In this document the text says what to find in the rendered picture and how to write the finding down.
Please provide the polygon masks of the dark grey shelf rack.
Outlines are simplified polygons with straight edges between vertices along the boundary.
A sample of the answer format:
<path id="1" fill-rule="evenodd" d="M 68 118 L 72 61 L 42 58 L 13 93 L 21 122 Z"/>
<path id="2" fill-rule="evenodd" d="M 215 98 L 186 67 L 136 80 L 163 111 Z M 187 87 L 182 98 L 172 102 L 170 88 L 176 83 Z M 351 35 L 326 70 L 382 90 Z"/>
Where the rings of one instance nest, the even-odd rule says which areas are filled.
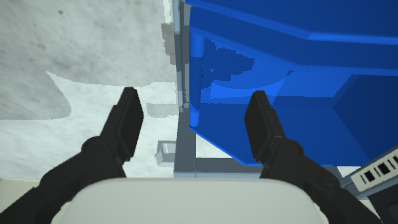
<path id="1" fill-rule="evenodd" d="M 189 129 L 189 21 L 200 8 L 172 0 L 179 118 L 176 141 L 159 140 L 159 167 L 174 168 L 174 178 L 258 178 L 264 166 L 244 166 L 234 158 L 196 158 L 196 133 Z M 174 160 L 175 159 L 175 160 Z M 322 166 L 358 200 L 398 183 L 398 145 L 342 177 L 337 166 Z"/>

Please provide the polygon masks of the dark grey tool case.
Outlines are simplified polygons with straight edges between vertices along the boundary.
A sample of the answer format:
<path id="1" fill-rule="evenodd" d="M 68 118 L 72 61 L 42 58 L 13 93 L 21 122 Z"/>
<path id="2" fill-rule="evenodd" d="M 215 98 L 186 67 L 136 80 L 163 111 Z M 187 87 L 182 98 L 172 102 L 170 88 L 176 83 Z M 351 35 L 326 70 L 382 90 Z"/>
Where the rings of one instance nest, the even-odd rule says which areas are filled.
<path id="1" fill-rule="evenodd" d="M 398 184 L 367 197 L 383 224 L 398 224 Z"/>

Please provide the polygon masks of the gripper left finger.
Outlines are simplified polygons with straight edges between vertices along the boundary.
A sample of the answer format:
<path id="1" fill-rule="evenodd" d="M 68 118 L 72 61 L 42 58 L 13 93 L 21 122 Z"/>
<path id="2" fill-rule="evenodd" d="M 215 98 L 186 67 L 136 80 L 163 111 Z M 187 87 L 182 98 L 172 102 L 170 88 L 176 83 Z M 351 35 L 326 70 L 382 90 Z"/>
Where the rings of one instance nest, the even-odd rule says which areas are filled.
<path id="1" fill-rule="evenodd" d="M 127 178 L 122 165 L 134 156 L 143 119 L 137 89 L 124 87 L 100 135 L 87 139 L 81 152 L 49 170 L 36 188 L 2 211 L 0 224 L 51 224 L 61 207 L 83 188 Z"/>

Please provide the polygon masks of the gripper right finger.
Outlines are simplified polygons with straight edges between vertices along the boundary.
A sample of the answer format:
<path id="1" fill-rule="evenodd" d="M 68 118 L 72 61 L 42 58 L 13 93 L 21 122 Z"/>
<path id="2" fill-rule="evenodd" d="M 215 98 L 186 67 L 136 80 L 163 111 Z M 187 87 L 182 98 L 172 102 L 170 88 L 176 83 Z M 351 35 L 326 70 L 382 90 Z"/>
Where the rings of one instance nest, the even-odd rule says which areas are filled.
<path id="1" fill-rule="evenodd" d="M 305 156 L 297 141 L 286 138 L 264 90 L 252 93 L 244 122 L 253 158 L 264 166 L 259 179 L 299 187 L 320 207 L 329 224 L 383 224 L 361 201 L 341 188 L 334 174 Z"/>

